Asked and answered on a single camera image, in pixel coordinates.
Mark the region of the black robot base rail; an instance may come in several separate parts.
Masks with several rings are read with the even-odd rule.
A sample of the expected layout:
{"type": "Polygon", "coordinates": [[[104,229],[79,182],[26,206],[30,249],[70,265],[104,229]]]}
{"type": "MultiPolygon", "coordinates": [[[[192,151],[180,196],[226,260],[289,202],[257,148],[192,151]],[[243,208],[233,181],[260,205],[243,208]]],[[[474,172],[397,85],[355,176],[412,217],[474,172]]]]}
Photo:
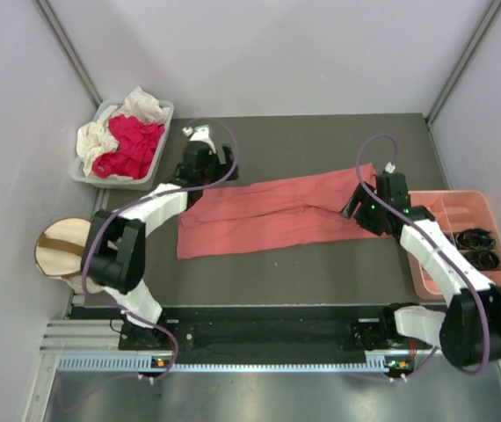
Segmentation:
{"type": "Polygon", "coordinates": [[[367,351],[410,351],[406,339],[386,338],[381,305],[169,307],[159,321],[170,336],[158,348],[127,341],[119,349],[169,352],[178,363],[360,362],[367,351]]]}

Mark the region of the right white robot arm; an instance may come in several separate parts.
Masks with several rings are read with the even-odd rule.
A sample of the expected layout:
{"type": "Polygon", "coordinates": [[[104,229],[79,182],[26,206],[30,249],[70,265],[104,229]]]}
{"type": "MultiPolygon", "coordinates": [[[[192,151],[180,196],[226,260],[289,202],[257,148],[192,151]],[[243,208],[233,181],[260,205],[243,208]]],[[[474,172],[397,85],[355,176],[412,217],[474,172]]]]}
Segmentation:
{"type": "Polygon", "coordinates": [[[462,256],[427,207],[412,205],[402,173],[383,172],[374,185],[361,179],[342,215],[377,236],[392,236],[445,300],[443,312],[414,303],[387,306],[379,327],[386,346],[416,338],[438,347],[459,369],[501,360],[501,287],[462,256]]]}

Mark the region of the salmon pink t-shirt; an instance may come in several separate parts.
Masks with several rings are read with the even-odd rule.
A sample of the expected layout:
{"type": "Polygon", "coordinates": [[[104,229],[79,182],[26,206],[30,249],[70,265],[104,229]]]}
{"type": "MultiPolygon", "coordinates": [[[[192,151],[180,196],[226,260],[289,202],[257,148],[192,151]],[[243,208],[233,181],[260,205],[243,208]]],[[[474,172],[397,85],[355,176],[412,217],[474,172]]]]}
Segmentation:
{"type": "Polygon", "coordinates": [[[374,238],[341,215],[358,184],[351,168],[206,190],[178,218],[177,258],[374,238]]]}

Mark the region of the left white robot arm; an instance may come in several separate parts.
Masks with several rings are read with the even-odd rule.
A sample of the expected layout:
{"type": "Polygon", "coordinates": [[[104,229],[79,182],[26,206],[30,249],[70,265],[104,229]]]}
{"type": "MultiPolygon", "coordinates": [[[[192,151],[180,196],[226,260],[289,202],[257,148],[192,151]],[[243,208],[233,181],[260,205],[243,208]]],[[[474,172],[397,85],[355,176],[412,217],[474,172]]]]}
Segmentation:
{"type": "Polygon", "coordinates": [[[80,264],[82,283],[92,280],[112,297],[123,315],[122,335],[136,346],[156,349],[170,336],[159,322],[163,307],[143,279],[146,238],[192,207],[204,190],[238,179],[236,147],[223,144],[221,152],[210,141],[189,141],[175,171],[153,191],[91,218],[80,264]]]}

